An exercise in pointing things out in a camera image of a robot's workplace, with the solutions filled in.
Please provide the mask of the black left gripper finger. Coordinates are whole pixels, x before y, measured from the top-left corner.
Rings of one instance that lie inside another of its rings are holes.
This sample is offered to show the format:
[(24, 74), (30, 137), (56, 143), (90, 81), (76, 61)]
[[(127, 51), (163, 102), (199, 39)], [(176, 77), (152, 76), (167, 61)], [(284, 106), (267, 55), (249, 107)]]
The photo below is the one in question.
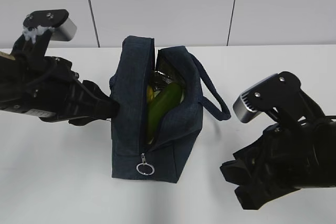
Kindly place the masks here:
[(104, 94), (99, 86), (89, 80), (76, 81), (70, 89), (68, 122), (85, 126), (93, 121), (112, 119), (117, 116), (120, 105)]

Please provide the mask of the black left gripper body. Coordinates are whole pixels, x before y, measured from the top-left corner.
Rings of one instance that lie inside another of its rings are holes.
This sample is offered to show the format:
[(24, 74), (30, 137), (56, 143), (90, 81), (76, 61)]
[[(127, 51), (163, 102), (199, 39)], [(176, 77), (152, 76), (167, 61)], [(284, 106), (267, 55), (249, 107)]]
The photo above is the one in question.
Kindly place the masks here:
[(1, 53), (1, 111), (68, 121), (70, 89), (79, 80), (70, 61), (46, 55), (50, 39), (50, 31), (34, 44), (20, 35), (9, 54)]

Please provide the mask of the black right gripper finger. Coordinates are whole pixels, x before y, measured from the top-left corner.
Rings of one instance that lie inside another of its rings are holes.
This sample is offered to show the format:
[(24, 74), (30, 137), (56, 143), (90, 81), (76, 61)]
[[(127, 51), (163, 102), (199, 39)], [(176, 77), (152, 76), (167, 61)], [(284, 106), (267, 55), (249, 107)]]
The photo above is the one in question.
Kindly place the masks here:
[(289, 183), (277, 179), (235, 179), (235, 195), (244, 210), (259, 210), (266, 203), (299, 191)]
[(238, 186), (265, 185), (262, 179), (262, 159), (252, 159), (247, 163), (242, 159), (235, 159), (222, 163), (220, 171), (224, 179)]

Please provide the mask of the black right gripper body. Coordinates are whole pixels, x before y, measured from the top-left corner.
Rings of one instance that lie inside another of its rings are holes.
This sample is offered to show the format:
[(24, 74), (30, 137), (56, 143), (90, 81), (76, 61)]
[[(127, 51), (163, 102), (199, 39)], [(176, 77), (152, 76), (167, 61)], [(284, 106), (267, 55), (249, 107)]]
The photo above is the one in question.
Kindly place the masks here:
[(300, 125), (299, 133), (271, 125), (233, 156), (246, 163), (264, 160), (262, 175), (295, 188), (335, 187), (335, 119), (316, 125), (301, 121)]

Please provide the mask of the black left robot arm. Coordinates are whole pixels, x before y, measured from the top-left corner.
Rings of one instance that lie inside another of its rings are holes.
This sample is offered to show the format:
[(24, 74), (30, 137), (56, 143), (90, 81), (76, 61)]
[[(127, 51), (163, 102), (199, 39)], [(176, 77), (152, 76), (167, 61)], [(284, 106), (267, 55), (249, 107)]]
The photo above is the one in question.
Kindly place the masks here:
[(1, 111), (32, 115), (41, 121), (85, 126), (114, 119), (120, 105), (89, 80), (79, 80), (72, 62), (48, 56), (52, 33), (35, 41), (21, 35), (9, 55), (1, 56)]

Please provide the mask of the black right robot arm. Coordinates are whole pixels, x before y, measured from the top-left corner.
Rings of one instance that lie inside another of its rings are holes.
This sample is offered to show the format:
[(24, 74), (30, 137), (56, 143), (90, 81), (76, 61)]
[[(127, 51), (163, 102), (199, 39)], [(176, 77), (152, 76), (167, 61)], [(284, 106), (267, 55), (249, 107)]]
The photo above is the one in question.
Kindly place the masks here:
[(279, 123), (222, 163), (224, 179), (245, 210), (304, 188), (335, 187), (335, 116), (316, 124), (299, 121), (300, 132)]

